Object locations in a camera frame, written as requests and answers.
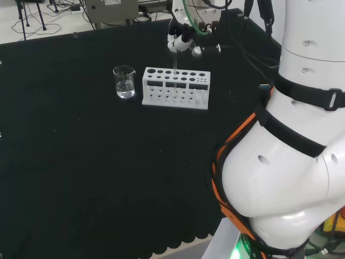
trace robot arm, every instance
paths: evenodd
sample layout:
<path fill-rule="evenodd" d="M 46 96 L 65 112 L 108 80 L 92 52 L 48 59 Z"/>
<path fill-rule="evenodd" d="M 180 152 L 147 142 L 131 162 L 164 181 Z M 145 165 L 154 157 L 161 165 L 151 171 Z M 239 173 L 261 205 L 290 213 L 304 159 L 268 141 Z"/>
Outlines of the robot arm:
<path fill-rule="evenodd" d="M 202 0 L 186 0 L 187 11 L 185 9 L 175 9 L 176 1 L 173 2 L 173 18 L 169 24 L 168 48 L 172 52 L 193 49 L 196 29 L 191 24 L 188 15 L 197 26 L 199 33 L 209 35 L 218 26 L 220 10 L 212 8 Z"/>
<path fill-rule="evenodd" d="M 212 33 L 220 11 L 202 0 L 186 1 L 199 31 Z M 257 1 L 271 39 L 271 0 Z M 245 0 L 244 19 L 253 3 Z M 279 74 L 289 84 L 336 90 L 336 95 L 345 92 L 345 38 L 342 29 L 336 28 L 345 22 L 344 10 L 343 0 L 286 0 Z M 196 29 L 185 10 L 175 10 L 174 19 L 179 26 L 169 28 L 168 46 L 184 51 L 191 46 Z M 247 135 L 242 134 L 222 166 L 224 201 L 247 217 L 253 237 L 276 251 L 303 251 L 310 234 L 345 205 L 345 174 L 340 173 L 345 168 L 345 108 L 322 108 L 294 101 L 278 90 L 266 108 L 291 130 L 327 146 L 316 159 L 291 148 L 256 122 Z M 230 220 L 234 216 L 224 214 Z M 299 256 L 304 258 L 294 253 L 291 258 Z"/>

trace test tube rack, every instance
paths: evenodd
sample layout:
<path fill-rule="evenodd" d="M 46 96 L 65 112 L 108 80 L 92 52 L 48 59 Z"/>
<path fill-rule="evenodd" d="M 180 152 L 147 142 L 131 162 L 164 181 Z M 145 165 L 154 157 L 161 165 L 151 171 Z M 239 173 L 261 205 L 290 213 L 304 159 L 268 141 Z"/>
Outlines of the test tube rack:
<path fill-rule="evenodd" d="M 210 93 L 208 71 L 146 67 L 142 78 L 143 105 L 207 110 Z"/>

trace glass beaker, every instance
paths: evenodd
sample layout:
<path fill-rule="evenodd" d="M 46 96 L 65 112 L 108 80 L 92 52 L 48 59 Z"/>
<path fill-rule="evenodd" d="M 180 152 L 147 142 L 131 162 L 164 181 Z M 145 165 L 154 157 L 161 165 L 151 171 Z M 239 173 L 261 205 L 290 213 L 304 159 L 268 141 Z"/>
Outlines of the glass beaker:
<path fill-rule="evenodd" d="M 130 98 L 134 95 L 134 74 L 135 70 L 131 66 L 120 65 L 114 68 L 114 79 L 116 92 L 121 98 Z"/>

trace black fabric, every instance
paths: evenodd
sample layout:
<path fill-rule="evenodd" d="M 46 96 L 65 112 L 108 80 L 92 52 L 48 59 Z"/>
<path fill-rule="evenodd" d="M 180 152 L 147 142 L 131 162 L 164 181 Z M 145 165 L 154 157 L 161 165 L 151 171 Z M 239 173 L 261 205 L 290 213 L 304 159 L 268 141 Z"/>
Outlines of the black fabric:
<path fill-rule="evenodd" d="M 338 108 L 345 107 L 345 93 L 341 89 L 331 88 L 329 90 L 322 90 L 312 88 L 293 83 L 281 76 L 278 76 L 275 80 L 275 88 L 296 101 L 324 108 L 326 111 L 336 111 Z M 334 93 L 336 93 L 334 105 L 330 107 Z"/>
<path fill-rule="evenodd" d="M 228 44 L 223 22 L 210 44 Z M 236 49 L 185 52 L 178 69 L 211 72 L 209 109 L 142 106 L 145 67 L 173 66 L 168 24 L 0 45 L 3 258 L 145 259 L 214 234 L 222 215 L 205 179 L 212 150 L 252 113 L 265 82 Z M 246 36 L 252 53 L 276 58 L 256 25 Z M 122 64 L 137 72 L 128 100 L 112 74 Z"/>
<path fill-rule="evenodd" d="M 267 129 L 276 138 L 297 151 L 315 158 L 326 148 L 325 146 L 290 129 L 272 116 L 268 110 L 263 108 L 261 105 L 258 105 L 254 112 L 261 126 Z"/>

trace floor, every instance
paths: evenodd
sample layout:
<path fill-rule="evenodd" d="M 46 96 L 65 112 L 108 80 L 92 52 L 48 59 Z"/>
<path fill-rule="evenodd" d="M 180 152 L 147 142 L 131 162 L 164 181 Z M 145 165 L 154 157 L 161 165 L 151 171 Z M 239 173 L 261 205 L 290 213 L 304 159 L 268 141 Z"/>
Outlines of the floor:
<path fill-rule="evenodd" d="M 41 11 L 44 12 L 42 13 L 44 23 L 47 25 L 47 30 L 43 31 L 41 24 L 38 22 L 40 21 L 40 17 L 39 13 L 37 13 L 38 10 L 36 3 L 27 4 L 29 6 L 26 8 L 27 15 L 29 15 L 30 12 L 33 14 L 28 17 L 30 27 L 26 27 L 26 21 L 24 21 L 26 37 L 28 40 L 92 30 L 90 23 L 83 19 L 82 12 L 72 13 L 72 11 L 65 11 L 63 13 L 56 14 L 47 7 L 49 0 L 46 0 L 44 3 L 39 4 Z M 157 21 L 171 18 L 167 13 L 152 13 L 151 16 L 153 21 L 155 20 L 156 15 Z M 0 44 L 17 42 L 20 40 L 24 40 L 24 36 L 22 23 L 19 20 L 17 4 L 14 0 L 0 0 Z"/>

